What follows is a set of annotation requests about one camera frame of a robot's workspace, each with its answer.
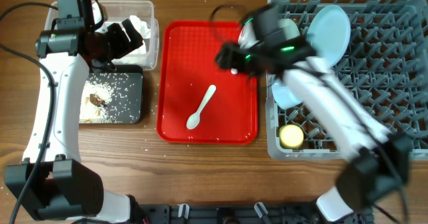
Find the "white paper napkin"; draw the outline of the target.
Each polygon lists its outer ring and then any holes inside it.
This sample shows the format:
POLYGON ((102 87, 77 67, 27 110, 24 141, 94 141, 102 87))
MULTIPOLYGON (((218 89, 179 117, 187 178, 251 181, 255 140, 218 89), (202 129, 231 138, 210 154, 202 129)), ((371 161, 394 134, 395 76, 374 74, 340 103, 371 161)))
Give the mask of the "white paper napkin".
POLYGON ((127 54, 126 56, 113 60, 114 64, 142 64, 144 55, 147 53, 148 40, 150 39, 151 30, 148 28, 148 25, 145 21, 140 20, 136 15, 131 15, 129 17, 133 27, 142 37, 142 45, 127 54))

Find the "green bowl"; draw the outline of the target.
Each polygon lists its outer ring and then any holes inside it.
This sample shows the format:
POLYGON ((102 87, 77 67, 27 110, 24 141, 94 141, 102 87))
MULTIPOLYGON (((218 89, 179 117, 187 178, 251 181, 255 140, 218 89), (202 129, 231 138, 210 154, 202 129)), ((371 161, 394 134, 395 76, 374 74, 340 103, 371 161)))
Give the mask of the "green bowl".
POLYGON ((284 31, 287 40, 300 36, 300 30, 298 29, 298 26, 291 19, 279 20, 279 26, 284 31))

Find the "light blue bowl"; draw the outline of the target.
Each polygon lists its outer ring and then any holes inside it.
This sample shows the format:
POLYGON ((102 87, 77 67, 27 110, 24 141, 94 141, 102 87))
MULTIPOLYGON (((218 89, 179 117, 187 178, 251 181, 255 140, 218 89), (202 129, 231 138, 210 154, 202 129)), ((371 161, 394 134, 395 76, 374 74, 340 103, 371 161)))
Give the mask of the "light blue bowl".
POLYGON ((277 105, 283 110, 287 110, 288 108, 302 103, 280 79, 274 80, 272 84, 272 94, 277 105))

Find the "cream plastic spoon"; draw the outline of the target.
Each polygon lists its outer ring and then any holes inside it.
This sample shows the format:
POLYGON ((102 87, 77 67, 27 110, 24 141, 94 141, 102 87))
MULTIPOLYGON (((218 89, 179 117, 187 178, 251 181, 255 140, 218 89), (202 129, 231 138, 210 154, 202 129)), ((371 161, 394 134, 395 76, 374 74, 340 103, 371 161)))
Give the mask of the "cream plastic spoon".
POLYGON ((201 100, 201 103, 199 104, 199 107, 197 108, 196 112, 191 114, 189 118, 187 119, 186 127, 188 130, 195 129, 201 119, 201 113, 203 109, 206 107, 207 103, 210 101, 214 93, 216 92, 217 87, 215 85, 210 85, 207 88, 207 91, 205 92, 205 95, 203 96, 203 99, 201 100))

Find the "yellow plastic cup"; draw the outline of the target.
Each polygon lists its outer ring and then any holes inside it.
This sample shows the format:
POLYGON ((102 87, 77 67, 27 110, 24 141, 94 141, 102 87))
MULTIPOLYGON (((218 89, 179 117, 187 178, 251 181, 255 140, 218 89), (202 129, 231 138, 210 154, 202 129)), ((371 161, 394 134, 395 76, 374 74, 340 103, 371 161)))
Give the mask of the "yellow plastic cup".
POLYGON ((297 149, 304 141, 303 130, 294 124, 282 126, 278 134, 282 148, 297 149))

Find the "large light blue plate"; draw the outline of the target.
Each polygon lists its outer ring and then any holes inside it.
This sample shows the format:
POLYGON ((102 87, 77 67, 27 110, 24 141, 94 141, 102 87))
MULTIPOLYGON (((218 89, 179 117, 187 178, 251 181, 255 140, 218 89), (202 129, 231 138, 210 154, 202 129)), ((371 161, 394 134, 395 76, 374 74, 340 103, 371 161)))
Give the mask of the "large light blue plate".
POLYGON ((343 57, 350 41, 350 21, 337 5, 328 5, 313 18, 308 31, 308 41, 318 55, 331 68, 343 57))

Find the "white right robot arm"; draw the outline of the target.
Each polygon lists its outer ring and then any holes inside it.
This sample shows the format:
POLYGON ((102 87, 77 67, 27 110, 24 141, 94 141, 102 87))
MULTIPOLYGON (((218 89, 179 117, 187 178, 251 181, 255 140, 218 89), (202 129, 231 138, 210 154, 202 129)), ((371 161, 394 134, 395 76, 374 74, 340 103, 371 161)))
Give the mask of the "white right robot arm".
POLYGON ((396 192, 407 204, 411 137, 393 133, 370 115, 338 80, 306 36, 289 37, 278 8, 247 11, 239 41, 223 40, 215 61, 240 74, 277 76, 333 137, 346 161, 335 185, 316 199, 318 216, 335 223, 396 192))

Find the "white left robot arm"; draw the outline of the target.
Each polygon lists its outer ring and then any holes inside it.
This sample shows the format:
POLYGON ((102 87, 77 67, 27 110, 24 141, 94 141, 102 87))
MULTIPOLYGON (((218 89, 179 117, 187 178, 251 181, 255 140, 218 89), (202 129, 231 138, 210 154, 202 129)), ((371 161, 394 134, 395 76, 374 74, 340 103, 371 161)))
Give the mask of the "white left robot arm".
POLYGON ((130 20, 101 32, 104 22, 93 13, 97 2, 58 0, 58 18, 35 45, 41 82, 33 134, 21 163, 5 169, 5 184, 17 199, 15 208, 36 221, 150 221, 132 195, 107 191, 80 158, 80 106, 90 71, 107 68, 143 43, 130 20))

